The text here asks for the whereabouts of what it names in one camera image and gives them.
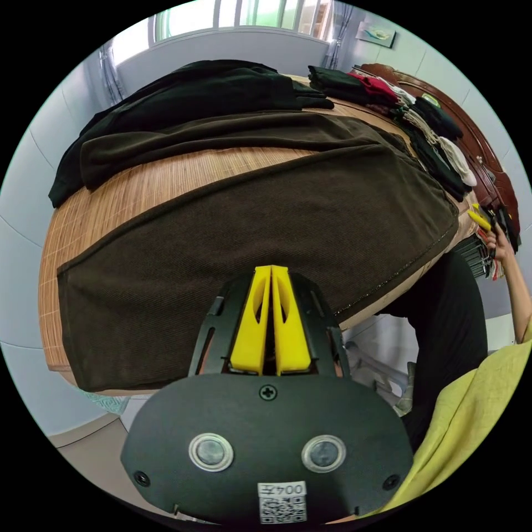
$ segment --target bed frame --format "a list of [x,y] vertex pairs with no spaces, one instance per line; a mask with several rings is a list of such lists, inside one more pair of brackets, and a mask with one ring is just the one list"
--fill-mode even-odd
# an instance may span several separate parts
[[401,87],[412,96],[429,94],[436,98],[442,109],[455,120],[464,133],[463,138],[457,144],[465,154],[469,166],[477,178],[477,186],[474,190],[479,203],[483,207],[494,210],[501,205],[506,207],[514,229],[517,234],[520,233],[518,201],[510,178],[504,172],[486,137],[455,101],[429,83],[394,70],[388,65],[363,64],[360,67],[353,67],[352,72],[379,76],[387,82]]

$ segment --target sticker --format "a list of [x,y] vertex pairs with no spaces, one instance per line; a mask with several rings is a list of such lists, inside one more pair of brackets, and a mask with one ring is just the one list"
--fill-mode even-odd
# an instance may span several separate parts
[[429,101],[431,104],[435,105],[436,107],[441,107],[441,105],[439,104],[439,101],[430,94],[423,93],[421,95],[421,98],[424,98],[425,100]]
[[306,484],[272,482],[257,484],[260,522],[263,525],[306,521]]

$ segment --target dark brown garment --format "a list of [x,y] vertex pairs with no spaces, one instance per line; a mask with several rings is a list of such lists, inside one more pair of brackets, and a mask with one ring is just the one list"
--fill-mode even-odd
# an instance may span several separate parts
[[350,116],[262,111],[195,120],[162,131],[129,131],[85,142],[81,175],[95,190],[127,168],[201,150],[294,148],[326,151],[364,142],[388,142],[409,155],[403,139]]
[[98,392],[185,377],[220,288],[258,265],[318,283],[341,322],[442,252],[457,214],[416,163],[368,141],[172,199],[59,268],[76,382]]

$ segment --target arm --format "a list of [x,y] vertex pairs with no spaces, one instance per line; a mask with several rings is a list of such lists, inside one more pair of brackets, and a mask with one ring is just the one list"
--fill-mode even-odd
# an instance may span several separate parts
[[495,249],[495,258],[503,265],[510,292],[515,339],[520,344],[532,318],[532,299],[510,243],[498,225],[495,231],[496,235],[488,234],[488,248]]

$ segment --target brown corduroy fabric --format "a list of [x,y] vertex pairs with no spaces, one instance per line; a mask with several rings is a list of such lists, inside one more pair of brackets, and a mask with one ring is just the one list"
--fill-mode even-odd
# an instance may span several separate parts
[[65,352],[83,390],[160,388],[186,376],[229,278],[287,266],[318,283],[342,321],[442,252],[457,227],[439,184],[379,142],[218,181],[59,268]]

